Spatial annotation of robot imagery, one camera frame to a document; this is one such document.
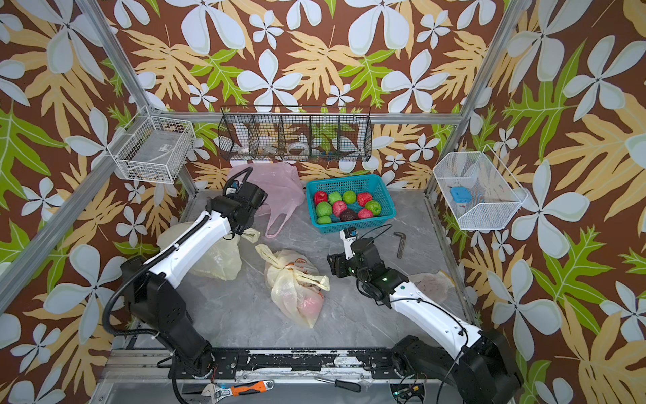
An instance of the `plastic bag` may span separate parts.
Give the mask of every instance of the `plastic bag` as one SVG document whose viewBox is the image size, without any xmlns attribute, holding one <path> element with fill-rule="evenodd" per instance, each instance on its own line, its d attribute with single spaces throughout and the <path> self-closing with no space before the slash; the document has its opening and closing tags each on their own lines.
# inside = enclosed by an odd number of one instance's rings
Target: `plastic bag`
<svg viewBox="0 0 646 404">
<path fill-rule="evenodd" d="M 320 289 L 329 290 L 329 278 L 319 276 L 316 267 L 295 251 L 274 255 L 265 244 L 257 245 L 256 251 L 267 261 L 265 280 L 271 300 L 296 324 L 313 328 L 323 307 Z"/>
<path fill-rule="evenodd" d="M 164 249 L 171 245 L 184 231 L 188 230 L 193 222 L 184 222 L 171 226 L 157 239 L 157 245 Z M 245 240 L 255 243 L 260 238 L 256 229 L 246 229 L 242 234 Z M 240 236 L 234 235 L 231 240 L 220 239 L 209 248 L 189 270 L 191 273 L 203 277 L 219 278 L 225 281 L 236 279 L 242 261 L 238 251 Z"/>
<path fill-rule="evenodd" d="M 258 209 L 256 216 L 269 214 L 269 224 L 267 225 L 265 236 L 272 239 L 280 233 L 282 226 L 285 225 L 294 210 L 305 202 L 305 192 L 298 179 L 298 170 L 288 163 L 242 164 L 233 167 L 229 175 L 227 175 L 227 179 L 247 167 L 253 167 L 253 172 L 249 175 L 248 181 L 261 187 L 267 193 L 267 200 Z M 271 225 L 282 214 L 285 215 L 285 219 L 283 219 L 280 227 L 275 233 L 269 234 Z"/>
<path fill-rule="evenodd" d="M 442 271 L 438 273 L 416 273 L 415 275 L 410 275 L 408 280 L 436 303 L 445 301 L 448 298 L 449 288 L 453 287 L 451 279 Z"/>
</svg>

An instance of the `teal plastic basket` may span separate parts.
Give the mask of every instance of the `teal plastic basket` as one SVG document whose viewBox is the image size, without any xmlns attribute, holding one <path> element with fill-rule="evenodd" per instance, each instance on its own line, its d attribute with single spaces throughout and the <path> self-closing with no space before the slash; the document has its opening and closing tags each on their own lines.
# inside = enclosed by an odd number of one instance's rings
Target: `teal plastic basket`
<svg viewBox="0 0 646 404">
<path fill-rule="evenodd" d="M 347 176 L 344 178 L 334 178 L 332 180 L 312 181 L 307 183 L 306 191 L 309 217 L 312 220 L 314 227 L 316 227 L 321 233 L 339 232 L 350 226 L 357 229 L 373 228 L 381 226 L 388 219 L 392 219 L 397 214 L 395 204 L 393 203 L 393 200 L 379 175 L 357 175 Z M 369 219 L 349 220 L 347 222 L 341 222 L 338 217 L 332 215 L 330 216 L 332 218 L 332 223 L 318 224 L 317 214 L 314 210 L 314 194 L 317 191 L 323 191 L 327 194 L 338 191 L 341 195 L 343 195 L 343 192 L 345 191 L 354 191 L 357 195 L 362 192 L 370 192 L 372 194 L 372 198 L 381 205 L 381 214 Z M 357 213 L 363 209 L 363 207 L 359 206 L 356 202 L 349 205 L 348 208 Z"/>
</svg>

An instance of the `blue object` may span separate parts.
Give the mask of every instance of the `blue object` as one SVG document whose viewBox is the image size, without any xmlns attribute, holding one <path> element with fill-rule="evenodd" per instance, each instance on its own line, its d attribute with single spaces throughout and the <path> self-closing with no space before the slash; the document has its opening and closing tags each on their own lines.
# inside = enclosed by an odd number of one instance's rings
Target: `blue object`
<svg viewBox="0 0 646 404">
<path fill-rule="evenodd" d="M 465 187 L 451 188 L 451 196 L 456 204 L 467 204 L 473 199 L 471 192 Z"/>
<path fill-rule="evenodd" d="M 334 178 L 331 180 L 311 181 L 307 183 L 305 189 L 309 218 L 312 220 L 312 225 L 314 225 L 314 227 L 316 227 L 321 233 L 339 232 L 350 226 L 357 229 L 373 228 L 381 226 L 388 219 L 392 219 L 397 214 L 395 204 L 390 198 L 390 194 L 379 175 L 357 175 L 347 176 L 344 178 Z M 373 200 L 376 200 L 381 205 L 381 214 L 377 217 L 349 220 L 347 222 L 341 222 L 338 217 L 331 215 L 330 218 L 332 219 L 332 223 L 318 224 L 317 214 L 314 210 L 314 194 L 317 191 L 323 191 L 327 194 L 338 191 L 341 195 L 343 195 L 345 191 L 354 191 L 357 195 L 362 192 L 370 192 Z M 348 205 L 348 209 L 352 209 L 358 213 L 363 209 L 363 207 L 355 202 L 352 205 Z"/>
</svg>

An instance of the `white wire basket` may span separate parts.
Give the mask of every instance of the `white wire basket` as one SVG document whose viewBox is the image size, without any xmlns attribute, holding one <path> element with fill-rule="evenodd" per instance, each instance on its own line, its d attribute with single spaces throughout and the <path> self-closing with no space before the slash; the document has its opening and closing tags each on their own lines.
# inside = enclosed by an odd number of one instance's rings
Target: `white wire basket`
<svg viewBox="0 0 646 404">
<path fill-rule="evenodd" d="M 504 229 L 529 195 L 500 157 L 491 152 L 499 162 L 500 171 L 480 151 L 448 153 L 433 168 L 433 175 L 461 230 Z M 517 187 L 512 188 L 501 172 L 512 178 Z"/>
<path fill-rule="evenodd" d="M 150 115 L 146 109 L 126 130 L 130 138 L 112 157 L 127 180 L 173 184 L 193 149 L 195 131 L 190 121 Z"/>
</svg>

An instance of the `dark purple fruit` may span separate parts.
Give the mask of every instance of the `dark purple fruit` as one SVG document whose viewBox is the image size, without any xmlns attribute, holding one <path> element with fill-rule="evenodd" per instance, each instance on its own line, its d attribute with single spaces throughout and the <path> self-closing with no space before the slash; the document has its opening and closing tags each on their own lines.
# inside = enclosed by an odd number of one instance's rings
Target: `dark purple fruit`
<svg viewBox="0 0 646 404">
<path fill-rule="evenodd" d="M 342 222 L 347 222 L 349 220 L 358 220 L 359 215 L 357 212 L 355 212 L 352 209 L 346 209 L 343 212 L 341 212 L 341 216 L 339 216 L 339 219 L 341 219 Z"/>
</svg>

